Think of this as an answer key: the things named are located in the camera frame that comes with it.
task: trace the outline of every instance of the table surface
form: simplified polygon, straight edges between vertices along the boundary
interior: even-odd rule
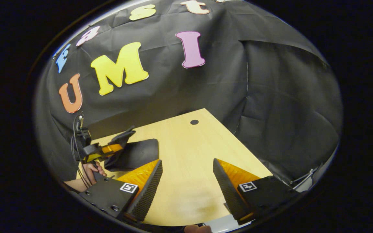
[[[163,174],[144,223],[185,226],[230,214],[213,173],[218,158],[260,178],[271,172],[206,109],[134,129],[128,142],[157,139]],[[92,141],[106,145],[117,134]],[[127,172],[106,171],[110,177]]]

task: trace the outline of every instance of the colorful foam letter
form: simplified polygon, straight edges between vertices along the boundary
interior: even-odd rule
[[[84,42],[93,39],[97,35],[97,31],[99,30],[100,26],[92,28],[91,30],[87,31],[82,35],[82,38],[77,42],[76,46],[82,45]]]
[[[154,9],[154,7],[155,5],[152,5],[152,4],[138,7],[132,10],[132,12],[130,12],[131,16],[129,17],[129,19],[132,21],[135,21],[138,19],[143,19],[143,18],[152,16],[154,15],[154,13],[156,13],[156,10]]]
[[[197,31],[183,31],[176,34],[184,47],[185,61],[182,63],[184,68],[188,69],[205,64],[205,59],[201,57],[199,52],[198,37],[200,36],[201,34]]]
[[[133,84],[149,77],[148,72],[142,68],[139,59],[139,48],[141,43],[133,42],[126,44],[120,49],[117,62],[112,62],[107,56],[102,55],[93,60],[91,67],[96,70],[99,80],[100,95],[105,95],[113,91],[113,85],[109,84],[109,78],[117,87],[122,86],[123,70],[126,72],[126,84]]]
[[[74,103],[71,103],[70,98],[68,97],[68,84],[65,83],[63,86],[60,87],[60,90],[58,91],[61,96],[62,104],[64,105],[64,108],[68,113],[77,112],[81,108],[83,103],[83,97],[79,85],[79,78],[80,74],[75,74],[70,79],[70,84],[73,86],[74,95],[76,96],[76,101],[74,101]]]
[[[181,5],[186,5],[186,8],[188,9],[189,12],[194,13],[194,14],[208,14],[210,11],[207,9],[201,9],[201,6],[205,6],[205,3],[199,3],[195,0],[190,0],[181,3]]]
[[[65,49],[60,53],[60,55],[57,58],[56,64],[58,65],[58,73],[61,72],[62,67],[64,66],[65,62],[67,61],[67,54],[68,54],[68,47],[70,47],[71,44],[68,44]]]

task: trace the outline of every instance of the black cable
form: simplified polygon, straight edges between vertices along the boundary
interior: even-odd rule
[[[74,135],[74,142],[76,144],[77,154],[79,155],[80,161],[83,161],[83,159],[80,156],[79,147],[77,145],[77,138],[76,138],[76,127],[75,127],[76,125],[75,125],[75,122],[76,122],[76,118],[78,116],[79,115],[76,115],[76,117],[73,120],[73,135]],[[90,180],[89,176],[87,175],[86,169],[84,169],[83,162],[82,162],[82,168],[83,168],[84,173],[86,174],[86,177],[89,179],[90,185],[93,186],[92,181]]]
[[[89,188],[89,183],[87,182],[86,179],[84,179],[83,177],[83,174],[82,172],[80,171],[80,168],[79,168],[79,165],[77,163],[77,160],[76,160],[76,156],[74,155],[74,148],[73,148],[73,139],[74,139],[74,135],[71,137],[71,140],[70,140],[70,149],[71,149],[71,155],[73,155],[73,159],[74,159],[74,163],[77,165],[77,171],[80,175],[80,178],[82,179],[83,181],[83,184],[86,186],[86,188],[88,189]]]

